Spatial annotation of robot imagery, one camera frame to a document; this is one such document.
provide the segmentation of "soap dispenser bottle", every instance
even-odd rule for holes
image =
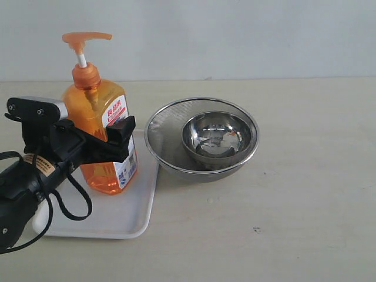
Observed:
[[[103,141],[107,141],[106,127],[129,115],[125,91],[118,84],[100,78],[97,67],[86,61],[83,47],[87,40],[110,40],[111,37],[111,34],[100,32],[72,32],[62,36],[78,58],[72,71],[74,84],[62,97],[68,118],[79,129]],[[123,163],[83,164],[80,168],[88,185],[107,194],[124,191],[137,169],[133,137],[128,150],[129,156]]]

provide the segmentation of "warning label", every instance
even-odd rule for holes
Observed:
[[[26,154],[24,155],[23,159],[25,162],[32,165],[33,157],[34,154]],[[36,166],[46,177],[55,171],[55,167],[52,165],[52,163],[41,156],[36,157]]]

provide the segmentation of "plastic tray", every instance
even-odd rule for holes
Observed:
[[[84,221],[67,219],[53,195],[53,222],[47,236],[86,237],[107,239],[130,239],[140,236],[147,228],[158,174],[156,159],[149,153],[143,130],[135,130],[133,138],[137,150],[138,169],[126,190],[110,196],[92,190],[83,179],[80,169],[73,176],[89,193],[93,212]],[[87,206],[77,190],[65,180],[58,190],[70,212],[85,215]],[[33,229],[40,233],[48,219],[48,205],[44,201],[34,216]]]

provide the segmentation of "table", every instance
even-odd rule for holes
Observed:
[[[0,105],[59,98],[69,84],[2,82]],[[173,100],[230,100],[256,119],[258,150],[214,183],[161,169],[140,237],[44,237],[0,256],[0,281],[374,281],[376,78],[120,84],[137,128]],[[20,125],[3,117],[0,128],[1,151],[20,152]],[[34,235],[28,226],[22,241]]]

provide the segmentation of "metal bowl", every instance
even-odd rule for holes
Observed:
[[[242,161],[252,149],[251,137],[245,121],[220,111],[198,114],[182,131],[187,154],[208,170],[224,169]]]
[[[207,112],[236,116],[248,128],[241,132],[248,132],[250,141],[247,149],[241,150],[243,157],[235,164],[221,169],[208,167],[197,162],[184,148],[182,130],[185,124]],[[251,159],[259,144],[259,128],[249,113],[231,102],[217,98],[187,98],[162,107],[149,119],[145,127],[145,142],[151,154],[169,173],[192,182],[212,182],[233,174]]]

